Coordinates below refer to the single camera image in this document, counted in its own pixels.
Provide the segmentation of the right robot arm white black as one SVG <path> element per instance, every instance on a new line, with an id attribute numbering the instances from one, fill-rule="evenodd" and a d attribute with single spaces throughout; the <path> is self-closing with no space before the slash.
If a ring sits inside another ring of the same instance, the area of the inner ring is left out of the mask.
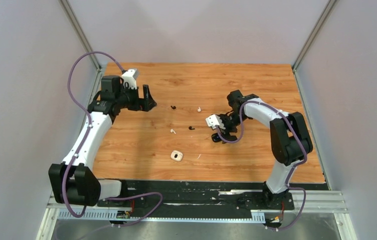
<path id="1" fill-rule="evenodd" d="M 270 130 L 271 151 L 275 162 L 264 183 L 262 202 L 274 209 L 281 204 L 290 189 L 290 180 L 296 168 L 308 160 L 313 150 L 305 118 L 300 112 L 289 113 L 271 106 L 255 94 L 243 95 L 234 90 L 227 96 L 231 111 L 212 114 L 206 125 L 216 133 L 213 142 L 235 144 L 245 135 L 244 121 L 256 120 Z"/>

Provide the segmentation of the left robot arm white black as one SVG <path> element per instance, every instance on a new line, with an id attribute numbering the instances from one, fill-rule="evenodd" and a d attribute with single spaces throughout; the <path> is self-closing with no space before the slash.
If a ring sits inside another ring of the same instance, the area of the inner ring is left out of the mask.
<path id="1" fill-rule="evenodd" d="M 69 153 L 61 163 L 48 170 L 52 192 L 57 203 L 94 206 L 103 199 L 118 207 L 125 206 L 130 193 L 120 180 L 98 179 L 93 165 L 106 133 L 122 109 L 148 112 L 157 106 L 147 84 L 139 92 L 133 77 L 107 75 L 100 81 L 100 90 L 85 109 L 84 126 Z"/>

